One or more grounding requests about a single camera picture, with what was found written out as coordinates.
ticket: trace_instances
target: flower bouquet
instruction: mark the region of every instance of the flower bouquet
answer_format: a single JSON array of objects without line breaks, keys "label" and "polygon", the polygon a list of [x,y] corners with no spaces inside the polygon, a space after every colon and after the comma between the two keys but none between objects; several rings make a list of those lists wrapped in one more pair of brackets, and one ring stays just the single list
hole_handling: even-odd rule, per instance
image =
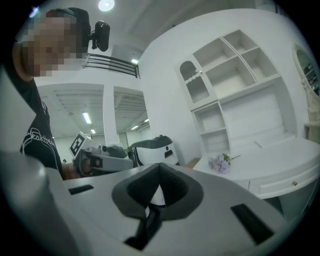
[{"label": "flower bouquet", "polygon": [[221,153],[218,154],[215,158],[209,158],[209,167],[216,170],[219,173],[225,174],[229,170],[231,165],[231,158],[228,154]]}]

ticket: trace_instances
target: cabinet door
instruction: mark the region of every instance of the cabinet door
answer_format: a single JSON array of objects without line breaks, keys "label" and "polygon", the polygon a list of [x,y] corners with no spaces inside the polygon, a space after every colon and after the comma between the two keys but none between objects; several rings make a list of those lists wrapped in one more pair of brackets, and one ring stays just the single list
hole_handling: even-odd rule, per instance
[{"label": "cabinet door", "polygon": [[217,95],[196,58],[191,55],[175,67],[190,111],[217,101]]}]

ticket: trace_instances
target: white pillar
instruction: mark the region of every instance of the white pillar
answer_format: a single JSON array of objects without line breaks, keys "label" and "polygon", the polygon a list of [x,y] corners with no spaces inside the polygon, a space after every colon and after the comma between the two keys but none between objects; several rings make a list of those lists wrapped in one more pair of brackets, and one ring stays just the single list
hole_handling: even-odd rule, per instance
[{"label": "white pillar", "polygon": [[115,117],[115,99],[114,99],[114,87],[110,85],[104,85],[103,89],[103,128],[105,144],[117,143],[117,128]]}]

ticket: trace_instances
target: neck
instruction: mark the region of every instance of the neck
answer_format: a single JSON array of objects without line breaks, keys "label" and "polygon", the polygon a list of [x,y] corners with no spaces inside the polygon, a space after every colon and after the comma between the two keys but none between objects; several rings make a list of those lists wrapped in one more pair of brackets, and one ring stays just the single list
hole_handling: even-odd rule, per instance
[{"label": "neck", "polygon": [[15,71],[23,81],[30,82],[32,79],[34,79],[34,77],[28,74],[24,68],[21,43],[14,44],[12,49],[12,59]]}]

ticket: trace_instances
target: man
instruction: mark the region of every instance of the man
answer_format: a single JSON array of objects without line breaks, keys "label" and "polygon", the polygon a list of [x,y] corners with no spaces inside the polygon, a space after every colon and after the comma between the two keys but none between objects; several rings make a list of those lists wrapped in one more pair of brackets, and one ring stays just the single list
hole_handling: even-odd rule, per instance
[{"label": "man", "polygon": [[[47,106],[41,101],[34,77],[49,75],[66,60],[81,58],[89,45],[88,12],[78,8],[55,9],[37,17],[28,38],[16,42],[5,70],[17,91],[36,113],[21,146],[21,152],[37,158],[45,167],[57,169],[62,178],[74,179],[73,164],[61,163],[50,128]],[[84,162],[85,173],[90,163]]]}]

